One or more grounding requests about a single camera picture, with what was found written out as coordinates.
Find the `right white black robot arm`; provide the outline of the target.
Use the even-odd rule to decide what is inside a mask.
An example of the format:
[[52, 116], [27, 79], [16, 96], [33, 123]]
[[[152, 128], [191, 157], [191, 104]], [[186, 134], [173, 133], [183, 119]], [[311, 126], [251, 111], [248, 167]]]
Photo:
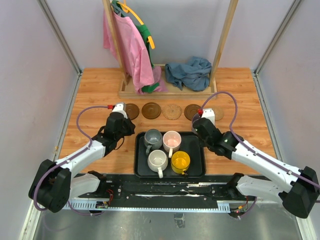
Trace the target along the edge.
[[306, 166], [300, 169], [283, 163], [260, 151], [232, 131], [221, 133], [206, 117], [192, 121], [198, 139], [204, 147], [229, 160], [245, 164], [265, 176], [255, 179], [236, 173], [226, 188], [227, 196], [238, 200], [244, 196], [278, 202], [291, 214], [306, 219], [320, 195], [317, 173]]

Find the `pink ceramic mug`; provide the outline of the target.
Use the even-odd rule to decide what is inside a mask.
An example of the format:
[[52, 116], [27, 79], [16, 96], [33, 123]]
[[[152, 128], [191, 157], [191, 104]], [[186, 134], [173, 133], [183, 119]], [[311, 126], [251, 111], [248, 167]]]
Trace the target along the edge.
[[167, 131], [162, 138], [162, 146], [171, 159], [173, 154], [180, 149], [182, 143], [181, 135], [176, 131]]

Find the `woven rattan coaster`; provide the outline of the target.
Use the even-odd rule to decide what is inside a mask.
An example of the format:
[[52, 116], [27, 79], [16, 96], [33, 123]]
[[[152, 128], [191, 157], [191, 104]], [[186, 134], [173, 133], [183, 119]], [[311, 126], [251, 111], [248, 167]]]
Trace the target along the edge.
[[177, 120], [182, 115], [182, 108], [177, 104], [167, 104], [163, 107], [162, 114], [168, 120]]

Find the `yellow glass mug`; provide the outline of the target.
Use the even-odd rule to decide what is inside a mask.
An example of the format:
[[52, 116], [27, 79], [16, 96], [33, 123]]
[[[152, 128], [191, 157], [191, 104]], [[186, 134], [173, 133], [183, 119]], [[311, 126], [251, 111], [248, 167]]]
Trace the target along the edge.
[[172, 155], [171, 168], [176, 174], [186, 176], [190, 164], [190, 156], [185, 151], [177, 151]]

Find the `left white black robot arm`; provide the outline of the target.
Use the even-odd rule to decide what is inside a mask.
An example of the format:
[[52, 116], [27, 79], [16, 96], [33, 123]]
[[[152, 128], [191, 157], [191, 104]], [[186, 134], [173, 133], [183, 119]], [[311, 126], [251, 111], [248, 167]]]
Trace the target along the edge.
[[38, 211], [59, 212], [69, 200], [86, 193], [101, 198], [107, 193], [105, 177], [91, 171], [77, 176], [91, 163], [117, 148], [120, 139], [131, 136], [135, 125], [124, 110], [113, 109], [106, 124], [89, 142], [58, 161], [44, 160], [34, 177], [28, 196]]

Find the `brown wooden coaster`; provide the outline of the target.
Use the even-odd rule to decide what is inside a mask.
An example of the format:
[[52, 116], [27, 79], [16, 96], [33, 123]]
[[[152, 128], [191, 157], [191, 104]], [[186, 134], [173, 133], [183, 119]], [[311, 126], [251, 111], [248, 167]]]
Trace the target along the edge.
[[149, 120], [158, 118], [161, 112], [160, 105], [155, 102], [148, 102], [141, 109], [142, 115]]
[[189, 104], [184, 109], [184, 116], [191, 121], [201, 107], [197, 104]]

